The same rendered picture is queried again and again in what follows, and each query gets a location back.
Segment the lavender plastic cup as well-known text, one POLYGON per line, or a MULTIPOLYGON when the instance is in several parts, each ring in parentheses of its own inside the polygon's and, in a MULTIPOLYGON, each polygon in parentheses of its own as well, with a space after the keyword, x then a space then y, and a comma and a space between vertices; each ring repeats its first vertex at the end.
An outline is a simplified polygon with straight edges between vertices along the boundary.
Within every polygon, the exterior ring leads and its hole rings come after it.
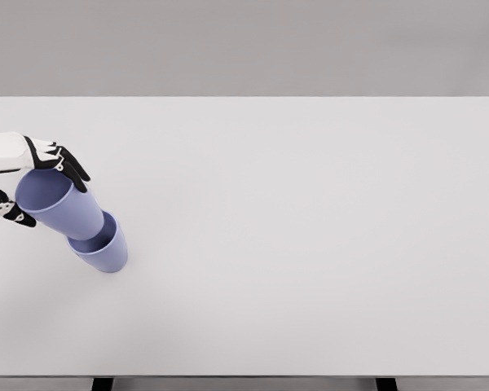
POLYGON ((103 211, 104 225, 91 239, 67 238, 71 251, 85 263, 104 273, 122 270, 128 261, 126 238, 119 221, 107 211, 103 211))
POLYGON ((15 201, 37 221, 71 239, 91 239, 104 226, 92 191, 80 192, 55 169, 28 171, 17 185, 15 201))

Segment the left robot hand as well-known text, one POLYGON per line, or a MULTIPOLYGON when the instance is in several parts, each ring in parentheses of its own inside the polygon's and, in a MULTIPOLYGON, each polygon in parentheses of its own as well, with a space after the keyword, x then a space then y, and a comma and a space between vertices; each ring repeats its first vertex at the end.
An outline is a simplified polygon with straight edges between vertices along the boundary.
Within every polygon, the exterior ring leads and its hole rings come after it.
MULTIPOLYGON (((16 132, 0 133, 0 174, 22 169, 55 169, 70 179, 81 192, 87 192, 90 175, 76 157, 54 141, 29 137, 16 132)), ((21 226, 34 228, 36 220, 0 189, 0 217, 21 226)))

